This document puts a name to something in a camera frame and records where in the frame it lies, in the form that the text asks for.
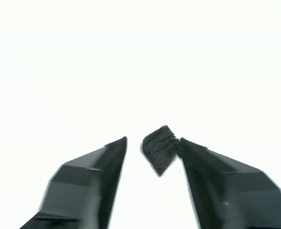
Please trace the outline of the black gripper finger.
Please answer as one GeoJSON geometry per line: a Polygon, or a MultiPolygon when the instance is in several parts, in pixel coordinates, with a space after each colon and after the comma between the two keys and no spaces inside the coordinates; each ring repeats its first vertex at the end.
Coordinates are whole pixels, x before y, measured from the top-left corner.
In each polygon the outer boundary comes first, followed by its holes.
{"type": "Polygon", "coordinates": [[[261,170],[181,138],[201,229],[281,229],[281,190],[261,170]]]}
{"type": "Polygon", "coordinates": [[[127,138],[64,163],[41,208],[23,229],[107,229],[127,149],[127,138]]]}

